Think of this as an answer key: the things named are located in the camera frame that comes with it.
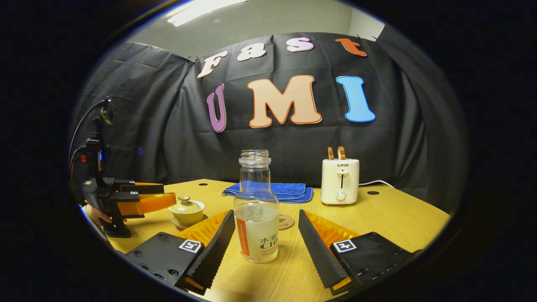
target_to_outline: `person's hand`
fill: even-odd
[[[84,210],[86,211],[86,214],[88,214],[88,216],[90,217],[91,221],[93,221],[93,223],[99,227],[102,225],[99,218],[102,218],[106,222],[112,223],[112,219],[108,217],[108,215],[106,215],[103,211],[92,207],[89,204],[84,207]]]

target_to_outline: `cork coaster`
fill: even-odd
[[[281,231],[283,229],[288,229],[295,225],[295,220],[289,215],[280,215],[280,225],[278,229]]]

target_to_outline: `bottle label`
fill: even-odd
[[[270,256],[278,250],[278,211],[271,207],[263,210],[274,215],[264,215],[265,219],[261,221],[235,216],[240,249],[243,254],[255,259]]]

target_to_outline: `letter i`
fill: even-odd
[[[362,87],[364,80],[357,76],[338,76],[336,82],[343,86],[347,95],[347,101],[349,103],[349,111],[345,114],[347,120],[363,123],[375,119],[375,113],[367,105],[366,96]]]

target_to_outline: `teacup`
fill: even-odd
[[[182,226],[192,226],[203,220],[203,210],[205,205],[196,200],[190,200],[188,196],[179,196],[176,205],[168,207],[168,211],[173,213],[175,219]]]

